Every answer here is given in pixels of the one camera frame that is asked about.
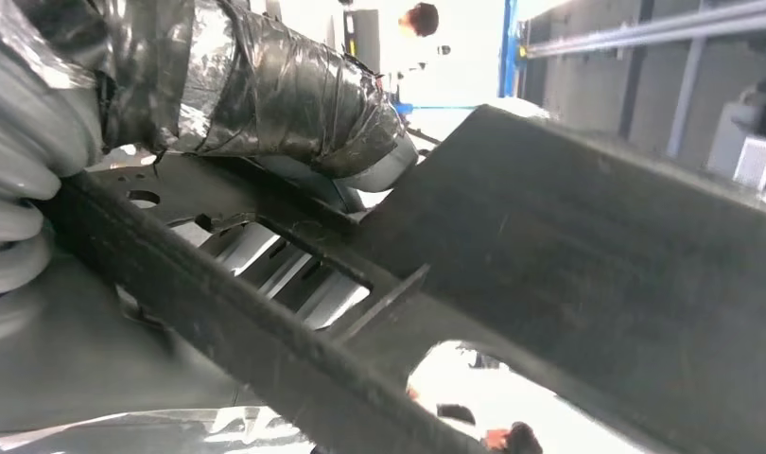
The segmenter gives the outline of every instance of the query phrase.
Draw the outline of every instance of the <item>plastic sheet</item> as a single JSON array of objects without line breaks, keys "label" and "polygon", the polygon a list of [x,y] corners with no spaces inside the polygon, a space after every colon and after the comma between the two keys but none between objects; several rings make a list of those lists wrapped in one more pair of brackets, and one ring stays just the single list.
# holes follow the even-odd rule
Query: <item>plastic sheet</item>
[{"label": "plastic sheet", "polygon": [[157,410],[0,435],[0,453],[308,454],[313,444],[268,407]]},{"label": "plastic sheet", "polygon": [[94,78],[58,56],[12,0],[0,0],[0,39],[46,82],[49,88],[90,88]]}]

